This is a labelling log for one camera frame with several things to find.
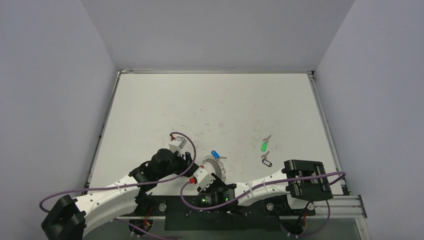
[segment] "gray wall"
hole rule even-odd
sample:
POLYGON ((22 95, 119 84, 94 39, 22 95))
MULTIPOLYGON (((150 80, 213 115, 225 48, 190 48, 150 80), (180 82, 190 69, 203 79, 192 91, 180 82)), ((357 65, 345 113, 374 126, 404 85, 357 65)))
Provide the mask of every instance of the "gray wall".
POLYGON ((46 239, 38 202, 82 187, 115 77, 79 0, 0 2, 1 239, 46 239))
POLYGON ((372 239, 423 239, 424 1, 356 0, 315 77, 372 239))
POLYGON ((315 69, 354 0, 81 0, 120 69, 315 69))

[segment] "key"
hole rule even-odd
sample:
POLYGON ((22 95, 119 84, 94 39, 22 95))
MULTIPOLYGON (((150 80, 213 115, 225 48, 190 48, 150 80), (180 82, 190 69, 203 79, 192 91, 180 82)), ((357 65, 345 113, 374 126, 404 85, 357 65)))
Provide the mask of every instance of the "key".
POLYGON ((267 159, 267 155, 270 153, 270 151, 267 151, 264 155, 260 156, 262 159, 267 159))
POLYGON ((263 142, 264 142, 264 143, 268 143, 268 141, 270 140, 270 137, 271 137, 271 135, 269 135, 267 138, 264 138, 264 139, 263 139, 263 142))

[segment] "white table surface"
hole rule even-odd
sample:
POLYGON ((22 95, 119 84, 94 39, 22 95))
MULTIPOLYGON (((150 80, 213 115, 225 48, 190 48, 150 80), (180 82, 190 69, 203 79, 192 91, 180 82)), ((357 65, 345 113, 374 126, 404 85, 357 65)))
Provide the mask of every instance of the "white table surface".
MULTIPOLYGON (((227 184, 270 175, 291 159, 323 162, 327 173, 336 171, 306 74, 122 74, 90 187, 107 186, 149 161, 168 147, 173 131, 194 141, 198 164, 212 150, 227 157, 227 184), (272 167, 261 161, 268 135, 272 167)), ((183 151, 192 152, 189 142, 183 151)), ((179 195, 187 180, 159 184, 152 192, 179 195)), ((331 190, 343 194, 340 183, 331 190)), ((197 195, 193 185, 184 193, 197 195)))

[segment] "purple cable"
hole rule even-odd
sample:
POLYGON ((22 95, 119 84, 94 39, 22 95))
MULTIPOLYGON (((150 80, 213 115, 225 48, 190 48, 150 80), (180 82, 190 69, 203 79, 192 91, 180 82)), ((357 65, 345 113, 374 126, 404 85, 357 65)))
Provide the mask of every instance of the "purple cable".
POLYGON ((193 146, 193 161, 190 163, 190 165, 188 166, 188 168, 185 171, 183 171, 182 173, 180 173, 179 175, 174 176, 174 177, 169 178, 169 179, 166 179, 166 180, 160 180, 160 181, 149 181, 149 182, 140 182, 140 183, 127 184, 127 185, 120 185, 120 186, 80 188, 80 189, 71 189, 71 190, 60 191, 60 192, 54 193, 52 195, 49 195, 49 196, 46 196, 45 198, 43 198, 39 202, 39 204, 38 204, 39 208, 43 212, 49 213, 50 211, 47 210, 43 206, 43 203, 46 200, 49 200, 49 199, 54 198, 54 197, 57 197, 59 195, 70 194, 70 193, 80 193, 80 192, 86 192, 86 191, 107 191, 107 190, 120 189, 120 188, 121 189, 124 189, 124 188, 130 188, 130 187, 142 186, 142 185, 150 185, 150 184, 161 184, 161 183, 166 183, 166 182, 175 180, 175 179, 183 176, 184 174, 186 174, 192 168, 193 164, 195 164, 195 160, 196 160, 196 147, 195 147, 194 142, 187 135, 185 135, 184 133, 173 131, 169 135, 172 136, 174 134, 181 135, 181 136, 185 137, 191 143, 191 145, 193 146))
MULTIPOLYGON (((267 181, 267 182, 265 182, 264 184, 265 184, 265 185, 270 185, 270 184, 279 184, 279 183, 286 183, 286 182, 296 182, 296 181, 305 181, 305 180, 313 180, 313 179, 322 179, 322 178, 327 178, 327 177, 331 177, 331 176, 334 176, 334 175, 341 175, 341 176, 340 176, 340 177, 338 177, 336 180, 334 180, 334 181, 330 182, 330 185, 333 185, 333 184, 335 184, 338 180, 342 179, 342 178, 346 175, 346 172, 344 172, 344 171, 335 171, 335 172, 326 173, 326 174, 321 174, 321 175, 316 175, 316 176, 303 176, 303 177, 295 177, 295 178, 286 178, 286 179, 281 179, 281 180, 267 181)), ((190 184, 190 182, 189 182, 189 181, 188 181, 188 182, 186 182, 186 183, 182 186, 181 190, 179 191, 179 196, 181 197, 182 202, 183 202, 186 206, 188 206, 188 207, 189 207, 189 208, 191 208, 191 209, 198 210, 198 211, 209 211, 209 210, 214 210, 214 209, 222 208, 222 207, 227 206, 227 205, 229 205, 229 204, 231 204, 231 203, 234 203, 235 201, 237 201, 237 200, 241 199, 242 197, 244 197, 244 196, 248 195, 248 194, 251 192, 250 190, 247 190, 246 192, 244 192, 244 193, 240 194, 239 196, 237 196, 237 197, 235 197, 235 198, 233 198, 233 199, 231 199, 231 200, 229 200, 229 201, 226 201, 226 202, 224 202, 224 203, 218 204, 218 205, 216 205, 216 206, 210 206, 210 207, 197 207, 197 206, 193 206, 193 205, 191 205, 190 203, 188 203, 188 202, 186 201, 186 199, 184 199, 183 191, 184 191, 184 188, 185 188, 188 184, 190 184)), ((255 190, 255 189, 257 189, 257 188, 263 187, 263 186, 264 186, 264 184, 262 184, 262 183, 261 183, 261 184, 258 184, 258 185, 256 185, 256 186, 252 187, 252 190, 255 190)))
POLYGON ((329 221, 330 221, 330 204, 329 204, 329 201, 327 201, 327 200, 325 200, 325 202, 327 203, 327 208, 328 208, 328 215, 327 215, 327 218, 325 219, 325 222, 324 222, 324 224, 322 224, 320 227, 318 227, 317 229, 315 229, 315 230, 313 230, 313 231, 311 231, 311 232, 308 232, 308 233, 302 233, 302 234, 299 234, 299 235, 296 235, 296 234, 293 234, 293 233, 291 233, 291 232, 289 232, 289 231, 287 231, 287 229, 285 229, 284 228, 284 226, 281 224, 281 227, 282 227, 282 229, 284 229, 284 231, 286 231, 286 232, 288 232, 288 234, 290 234, 291 236, 294 236, 294 237, 298 237, 298 238, 303 238, 303 237, 309 237, 309 236, 311 236, 311 235, 314 235, 314 234, 316 234, 316 233, 318 233, 319 231, 321 231, 322 229, 324 229, 325 228, 325 226, 329 223, 329 221))
POLYGON ((115 218, 114 220, 115 220, 115 221, 118 221, 118 222, 121 222, 121 223, 124 223, 124 224, 128 224, 128 225, 129 225, 129 226, 131 226, 132 228, 135 228, 135 229, 137 229, 138 231, 140 231, 140 232, 142 232, 142 233, 144 233, 144 234, 147 234, 147 235, 150 235, 150 236, 152 236, 152 237, 153 237, 153 238, 150 238, 150 237, 141 236, 141 237, 142 237, 142 238, 144 238, 144 239, 162 239, 162 240, 170 240, 170 239, 177 240, 177 239, 178 239, 178 238, 177 238, 177 237, 175 237, 175 236, 158 236, 158 235, 155 235, 155 234, 153 234, 153 233, 150 233, 150 232, 148 232, 148 231, 146 231, 146 230, 142 229, 141 227, 138 227, 138 226, 136 226, 136 225, 132 224, 131 222, 124 221, 124 220, 121 220, 121 219, 118 219, 118 218, 115 218))

